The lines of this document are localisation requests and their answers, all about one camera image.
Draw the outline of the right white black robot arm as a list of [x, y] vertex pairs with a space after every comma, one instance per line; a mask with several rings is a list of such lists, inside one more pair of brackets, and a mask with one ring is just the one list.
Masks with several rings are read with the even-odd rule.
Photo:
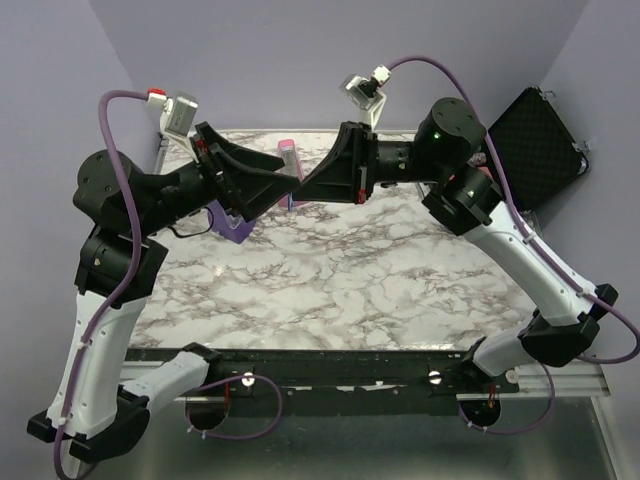
[[496, 377], [538, 361], [562, 367], [599, 333], [616, 290], [572, 271], [534, 231], [513, 220], [498, 183], [469, 163], [486, 130], [461, 99], [435, 102], [411, 142], [382, 141], [370, 127], [344, 122], [329, 154], [293, 196], [302, 201], [364, 203], [377, 184], [428, 183], [422, 203], [449, 232], [491, 257], [534, 302], [530, 321], [479, 340], [460, 379], [480, 392]]

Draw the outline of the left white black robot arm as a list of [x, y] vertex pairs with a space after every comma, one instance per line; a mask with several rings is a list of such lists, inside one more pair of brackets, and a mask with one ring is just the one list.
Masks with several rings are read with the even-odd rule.
[[200, 123], [195, 157], [166, 174], [147, 174], [108, 147], [89, 156], [77, 175], [74, 205], [93, 221], [75, 277], [76, 321], [67, 365], [50, 407], [28, 432], [76, 459], [95, 464], [128, 453], [151, 417], [184, 393], [214, 393], [221, 356], [200, 344], [181, 349], [138, 381], [120, 379], [133, 328], [151, 296], [167, 249], [162, 229], [220, 203], [253, 220], [299, 187], [279, 157], [224, 139]]

